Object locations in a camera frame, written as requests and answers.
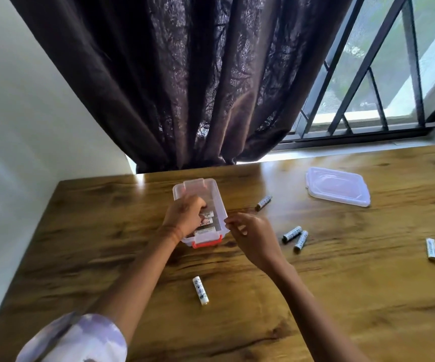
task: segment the window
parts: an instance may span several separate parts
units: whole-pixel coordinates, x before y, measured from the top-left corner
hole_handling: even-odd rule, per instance
[[[275,150],[425,135],[435,127],[435,0],[353,0]]]

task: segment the white wall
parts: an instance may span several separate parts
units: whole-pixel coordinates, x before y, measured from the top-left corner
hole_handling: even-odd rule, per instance
[[[13,5],[0,0],[0,303],[58,181],[130,173]]]

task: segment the tie-dye shirt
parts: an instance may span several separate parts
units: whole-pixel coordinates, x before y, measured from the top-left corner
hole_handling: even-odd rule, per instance
[[[43,362],[125,361],[127,344],[114,323],[97,314],[83,315],[74,323],[75,319],[75,314],[67,314],[44,327],[23,347],[16,362],[34,362],[45,352]]]

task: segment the clear plastic box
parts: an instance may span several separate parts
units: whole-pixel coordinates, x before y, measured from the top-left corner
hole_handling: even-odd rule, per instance
[[[192,246],[196,249],[219,244],[222,238],[229,232],[224,223],[224,219],[226,219],[228,215],[217,186],[218,184],[214,179],[201,178],[187,180],[184,183],[175,185],[172,189],[174,200],[182,197],[184,194],[196,194],[207,204],[207,207],[201,212],[214,212],[212,224],[199,227],[194,233],[194,236],[182,239],[182,242],[187,246]]]
[[[306,172],[305,187],[315,198],[362,207],[370,205],[369,190],[359,174],[311,167]]]

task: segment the dark purple curtain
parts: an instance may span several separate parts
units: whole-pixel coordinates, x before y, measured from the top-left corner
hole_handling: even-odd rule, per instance
[[[151,172],[269,152],[351,0],[11,2],[95,120]]]

